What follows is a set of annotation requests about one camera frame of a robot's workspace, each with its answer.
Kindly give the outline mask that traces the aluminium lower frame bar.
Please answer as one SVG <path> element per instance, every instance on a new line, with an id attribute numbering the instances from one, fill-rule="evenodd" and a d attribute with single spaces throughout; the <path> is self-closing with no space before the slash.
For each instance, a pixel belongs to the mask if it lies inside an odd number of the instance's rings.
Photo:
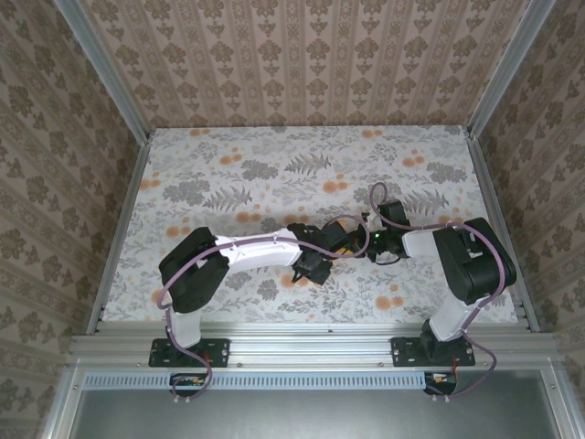
<path id="1" fill-rule="evenodd" d="M 546 395 L 554 424 L 560 439 L 580 439 L 578 425 L 573 415 L 573 403 L 569 397 L 570 384 L 562 370 L 549 367 L 541 371 Z"/>
<path id="2" fill-rule="evenodd" d="M 56 389 L 41 439 L 69 439 L 83 393 L 85 372 L 67 364 Z"/>

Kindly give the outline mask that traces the floral patterned table cover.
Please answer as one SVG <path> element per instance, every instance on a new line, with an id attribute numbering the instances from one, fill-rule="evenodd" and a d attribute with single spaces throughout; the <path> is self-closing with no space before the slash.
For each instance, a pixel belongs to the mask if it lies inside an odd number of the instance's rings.
<path id="1" fill-rule="evenodd" d="M 460 126 L 262 127 L 157 130 L 102 317 L 158 321 L 159 263 L 191 231 L 223 236 L 322 226 L 399 200 L 415 225 L 485 215 Z M 229 274 L 207 322 L 419 323 L 449 292 L 439 260 L 336 262 L 324 285 L 288 268 Z"/>

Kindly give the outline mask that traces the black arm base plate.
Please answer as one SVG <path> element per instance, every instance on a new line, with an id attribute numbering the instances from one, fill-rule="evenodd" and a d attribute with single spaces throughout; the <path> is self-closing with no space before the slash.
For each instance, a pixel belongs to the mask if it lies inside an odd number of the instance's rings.
<path id="1" fill-rule="evenodd" d="M 212 368 L 226 368 L 229 363 L 230 340 L 202 338 L 188 350 L 204 359 Z M 169 338 L 157 338 L 152 342 L 148 365 L 151 368 L 202 367 L 197 359 L 179 351 Z"/>
<path id="2" fill-rule="evenodd" d="M 448 342 L 423 337 L 394 337 L 390 344 L 393 365 L 398 368 L 475 365 L 473 348 L 463 337 Z"/>

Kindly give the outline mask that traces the aluminium front frame rail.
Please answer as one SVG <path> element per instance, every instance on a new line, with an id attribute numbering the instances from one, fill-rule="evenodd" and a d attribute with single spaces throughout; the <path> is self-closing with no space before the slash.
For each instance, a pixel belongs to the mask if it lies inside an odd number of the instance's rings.
<path id="1" fill-rule="evenodd" d="M 419 324 L 213 323 L 203 337 L 230 341 L 228 369 L 390 369 L 394 337 L 416 337 Z M 72 339 L 67 365 L 97 370 L 147 370 L 150 347 L 163 337 L 162 322 L 101 322 L 94 334 Z M 499 369 L 544 369 L 560 360 L 553 335 L 527 323 L 475 325 L 468 334 L 497 358 Z"/>

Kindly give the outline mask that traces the black connector board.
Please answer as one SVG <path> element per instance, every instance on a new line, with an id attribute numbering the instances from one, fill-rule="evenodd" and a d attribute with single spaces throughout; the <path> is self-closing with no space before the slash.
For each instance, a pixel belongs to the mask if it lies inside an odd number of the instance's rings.
<path id="1" fill-rule="evenodd" d="M 169 391 L 176 399 L 191 400 L 207 382 L 206 373 L 178 373 L 169 378 Z"/>
<path id="2" fill-rule="evenodd" d="M 457 385 L 455 372 L 425 372 L 425 388 L 423 391 L 430 396 L 449 396 L 454 393 Z"/>

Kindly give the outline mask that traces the aluminium upright post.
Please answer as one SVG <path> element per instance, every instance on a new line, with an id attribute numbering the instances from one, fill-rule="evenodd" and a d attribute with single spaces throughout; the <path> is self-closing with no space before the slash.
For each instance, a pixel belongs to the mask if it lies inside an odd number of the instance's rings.
<path id="1" fill-rule="evenodd" d="M 150 133 L 147 122 L 140 114 L 130 88 L 123 83 L 112 56 L 107 53 L 80 0 L 55 0 L 55 3 L 126 122 L 136 143 L 140 147 L 146 146 Z"/>
<path id="2" fill-rule="evenodd" d="M 481 135 L 555 3 L 556 0 L 530 1 L 468 123 L 471 137 Z"/>

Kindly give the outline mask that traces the aluminium table side rail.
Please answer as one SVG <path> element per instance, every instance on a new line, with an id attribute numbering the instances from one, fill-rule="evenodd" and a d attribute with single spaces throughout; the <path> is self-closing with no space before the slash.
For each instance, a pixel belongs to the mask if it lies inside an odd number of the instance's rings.
<path id="1" fill-rule="evenodd" d="M 512 262 L 516 267 L 516 283 L 508 288 L 511 300 L 515 307 L 516 317 L 518 322 L 521 325 L 524 325 L 527 330 L 530 332 L 539 333 L 541 328 L 538 324 L 536 313 L 527 291 L 526 282 L 523 278 L 513 242 L 505 224 L 505 218 L 502 213 L 480 143 L 477 137 L 473 134 L 466 135 L 466 142 L 468 145 L 470 157 L 473 162 L 478 185 L 482 192 L 488 218 L 496 236 L 503 244 L 505 250 L 508 252 Z"/>
<path id="2" fill-rule="evenodd" d="M 108 258 L 101 276 L 101 282 L 86 328 L 87 335 L 94 335 L 96 333 L 98 324 L 101 321 L 102 312 L 107 304 L 149 154 L 149 144 L 144 144 L 139 147 L 138 155 L 131 175 L 131 180 L 129 182 L 128 190 L 122 204 L 118 224 L 113 235 L 112 245 L 109 250 Z"/>

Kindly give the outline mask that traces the grey metal sheet panel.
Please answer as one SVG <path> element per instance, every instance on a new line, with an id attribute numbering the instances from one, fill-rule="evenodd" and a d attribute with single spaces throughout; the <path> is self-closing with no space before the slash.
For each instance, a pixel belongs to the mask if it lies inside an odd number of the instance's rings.
<path id="1" fill-rule="evenodd" d="M 537 390 L 459 401 L 416 391 L 90 391 L 70 439 L 560 439 Z"/>

